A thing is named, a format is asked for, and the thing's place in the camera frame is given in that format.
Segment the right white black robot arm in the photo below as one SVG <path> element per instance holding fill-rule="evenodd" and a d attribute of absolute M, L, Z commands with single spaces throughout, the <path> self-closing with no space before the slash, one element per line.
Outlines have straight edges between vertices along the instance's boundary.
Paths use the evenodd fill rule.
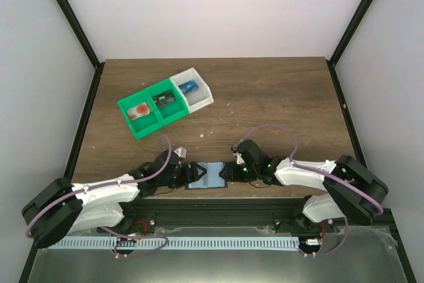
<path fill-rule="evenodd" d="M 250 139 L 233 147 L 232 152 L 235 160 L 225 163 L 219 172 L 228 182 L 260 180 L 267 186 L 303 186 L 324 192 L 303 199 L 294 214 L 300 231 L 308 232 L 322 221 L 338 218 L 369 226 L 384 212 L 387 185 L 349 155 L 324 162 L 270 157 Z"/>

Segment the blue leather card holder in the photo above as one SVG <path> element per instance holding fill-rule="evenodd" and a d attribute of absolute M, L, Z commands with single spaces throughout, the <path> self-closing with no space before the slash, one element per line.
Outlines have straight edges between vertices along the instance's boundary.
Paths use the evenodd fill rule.
<path fill-rule="evenodd" d="M 206 174 L 198 181 L 185 186 L 185 190 L 206 190 L 227 188 L 226 180 L 219 176 L 219 172 L 224 168 L 224 162 L 200 162 L 199 165 L 206 169 Z"/>

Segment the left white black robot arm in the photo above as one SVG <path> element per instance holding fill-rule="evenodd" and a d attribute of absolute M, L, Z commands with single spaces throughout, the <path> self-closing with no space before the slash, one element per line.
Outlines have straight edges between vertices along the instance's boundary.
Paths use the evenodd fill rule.
<path fill-rule="evenodd" d="M 165 150 L 154 161 L 110 180 L 81 184 L 58 178 L 23 207 L 25 235 L 43 249 L 76 231 L 115 227 L 129 232 L 136 217 L 125 206 L 153 196 L 158 188 L 178 189 L 206 175 L 206 168 L 183 159 L 179 150 Z"/>

